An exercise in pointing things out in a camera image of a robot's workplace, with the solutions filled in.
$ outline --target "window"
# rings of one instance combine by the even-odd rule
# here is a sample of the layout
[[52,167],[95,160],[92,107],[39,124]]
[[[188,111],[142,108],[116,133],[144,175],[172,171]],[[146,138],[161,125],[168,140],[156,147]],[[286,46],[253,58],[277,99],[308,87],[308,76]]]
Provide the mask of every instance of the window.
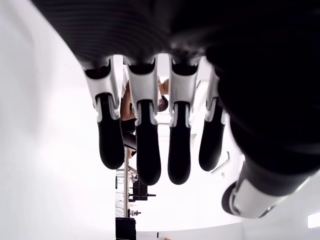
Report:
[[320,227],[320,212],[308,216],[308,228]]

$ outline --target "white wall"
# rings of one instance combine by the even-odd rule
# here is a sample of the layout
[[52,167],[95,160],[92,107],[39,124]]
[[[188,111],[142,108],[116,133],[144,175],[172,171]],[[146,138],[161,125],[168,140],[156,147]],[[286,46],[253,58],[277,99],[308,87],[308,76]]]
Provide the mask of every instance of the white wall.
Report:
[[0,1],[0,23],[0,239],[115,239],[80,65],[29,1]]
[[[160,231],[159,238],[172,240],[242,240],[241,223],[234,223],[224,226],[181,230],[181,231]],[[137,232],[136,240],[156,240],[157,232]]]

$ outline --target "robotic hand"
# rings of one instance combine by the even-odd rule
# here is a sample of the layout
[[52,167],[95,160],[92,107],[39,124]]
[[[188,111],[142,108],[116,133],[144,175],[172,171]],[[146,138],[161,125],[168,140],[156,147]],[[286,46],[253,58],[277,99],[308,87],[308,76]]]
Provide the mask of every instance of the robotic hand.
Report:
[[112,55],[123,55],[137,117],[139,179],[161,174],[157,121],[157,54],[170,54],[168,173],[190,174],[190,112],[199,59],[211,74],[199,153],[205,171],[221,154],[225,112],[243,154],[223,209],[260,218],[320,168],[319,3],[267,0],[33,0],[65,40],[87,77],[99,113],[100,155],[120,167],[124,148]]

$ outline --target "person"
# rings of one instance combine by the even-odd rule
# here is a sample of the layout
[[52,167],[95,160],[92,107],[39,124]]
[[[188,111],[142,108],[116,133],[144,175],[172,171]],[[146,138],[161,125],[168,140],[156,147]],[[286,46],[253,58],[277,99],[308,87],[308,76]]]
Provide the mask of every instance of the person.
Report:
[[[125,83],[125,87],[122,87],[120,103],[121,128],[123,132],[133,133],[135,131],[136,117],[131,103],[130,84],[125,71],[123,71],[123,83]],[[164,96],[169,94],[169,79],[161,83],[160,78],[158,77],[158,92],[160,95],[158,100],[158,112],[163,112],[169,106],[169,102]]]

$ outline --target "ribbed black surface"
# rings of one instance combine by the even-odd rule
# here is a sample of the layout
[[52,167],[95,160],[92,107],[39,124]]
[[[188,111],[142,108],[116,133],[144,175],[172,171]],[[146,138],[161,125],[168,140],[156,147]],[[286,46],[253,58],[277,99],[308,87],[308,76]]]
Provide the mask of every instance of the ribbed black surface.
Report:
[[34,0],[79,60],[113,54],[147,58],[166,48],[168,33],[140,0]]

